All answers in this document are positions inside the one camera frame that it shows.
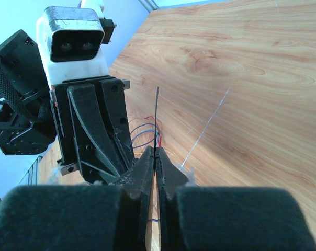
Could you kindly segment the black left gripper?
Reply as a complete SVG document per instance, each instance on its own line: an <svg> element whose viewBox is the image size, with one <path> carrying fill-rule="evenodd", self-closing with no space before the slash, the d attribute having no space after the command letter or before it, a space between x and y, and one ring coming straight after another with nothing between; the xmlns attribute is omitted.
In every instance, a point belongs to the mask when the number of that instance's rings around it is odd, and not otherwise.
<svg viewBox="0 0 316 251"><path fill-rule="evenodd" d="M53 85L51 93L60 165L74 165L90 184L114 183L133 167L122 80L101 76L65 81Z"/></svg>

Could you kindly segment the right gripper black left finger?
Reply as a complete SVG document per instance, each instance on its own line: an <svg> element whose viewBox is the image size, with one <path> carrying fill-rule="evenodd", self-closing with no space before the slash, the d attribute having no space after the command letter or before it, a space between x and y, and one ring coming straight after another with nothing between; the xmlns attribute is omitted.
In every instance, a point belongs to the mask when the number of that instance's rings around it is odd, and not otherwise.
<svg viewBox="0 0 316 251"><path fill-rule="evenodd" d="M154 149L112 185L18 186L0 202L0 250L149 250Z"/></svg>

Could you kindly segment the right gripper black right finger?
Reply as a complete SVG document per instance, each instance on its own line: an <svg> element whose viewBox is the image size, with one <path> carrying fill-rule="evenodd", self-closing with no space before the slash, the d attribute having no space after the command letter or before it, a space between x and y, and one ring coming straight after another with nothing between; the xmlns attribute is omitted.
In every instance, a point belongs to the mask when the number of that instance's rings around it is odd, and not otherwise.
<svg viewBox="0 0 316 251"><path fill-rule="evenodd" d="M295 198L271 187L200 187L155 152L162 250L316 250Z"/></svg>

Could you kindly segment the black zip tie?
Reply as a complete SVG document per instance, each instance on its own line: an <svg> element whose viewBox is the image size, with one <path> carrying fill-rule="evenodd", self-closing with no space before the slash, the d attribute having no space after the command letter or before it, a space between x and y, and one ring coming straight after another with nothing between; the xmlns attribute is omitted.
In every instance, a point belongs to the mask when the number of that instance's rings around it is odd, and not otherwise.
<svg viewBox="0 0 316 251"><path fill-rule="evenodd" d="M154 157L156 157L156 148L157 148L157 103L158 103L158 98L159 98L159 87L156 89L156 99L155 99L155 113L154 113Z"/></svg>

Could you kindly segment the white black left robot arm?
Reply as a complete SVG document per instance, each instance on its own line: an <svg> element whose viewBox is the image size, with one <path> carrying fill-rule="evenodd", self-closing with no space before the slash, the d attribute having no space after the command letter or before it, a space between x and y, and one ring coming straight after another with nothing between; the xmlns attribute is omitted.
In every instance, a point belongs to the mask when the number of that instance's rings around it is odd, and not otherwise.
<svg viewBox="0 0 316 251"><path fill-rule="evenodd" d="M114 183L136 163L124 90L109 75L49 86L37 44L18 30L0 45L0 149L35 155L58 140L62 174Z"/></svg>

